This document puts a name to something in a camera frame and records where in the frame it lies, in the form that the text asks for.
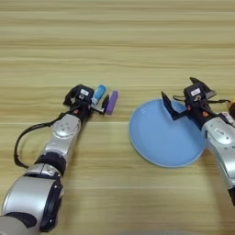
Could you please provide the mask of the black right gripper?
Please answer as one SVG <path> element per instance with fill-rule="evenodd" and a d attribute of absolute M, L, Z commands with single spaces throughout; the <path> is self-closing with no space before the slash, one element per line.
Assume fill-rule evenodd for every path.
<path fill-rule="evenodd" d="M 215 95 L 215 91 L 195 77 L 191 77 L 190 80 L 193 84 L 200 84 L 205 93 L 200 92 L 197 95 L 191 95 L 191 93 L 174 95 L 173 99 L 185 102 L 187 117 L 201 129 L 206 122 L 218 116 L 211 110 L 207 101 L 207 98 L 211 98 Z M 165 93 L 162 93 L 162 101 L 172 119 L 177 120 L 179 118 L 179 113 L 173 109 L 171 100 Z"/>

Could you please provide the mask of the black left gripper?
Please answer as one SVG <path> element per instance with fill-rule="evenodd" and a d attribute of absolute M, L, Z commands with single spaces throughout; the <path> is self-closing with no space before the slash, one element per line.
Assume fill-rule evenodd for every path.
<path fill-rule="evenodd" d="M 93 112 L 105 114 L 106 108 L 109 103 L 109 95 L 106 95 L 106 97 L 104 98 L 102 106 L 95 106 L 93 104 L 79 101 L 78 95 L 80 88 L 80 85 L 76 85 L 68 92 L 68 94 L 64 98 L 63 103 L 65 105 L 68 105 L 69 113 L 79 118 L 82 123 L 84 123 L 88 118 L 90 118 Z"/>

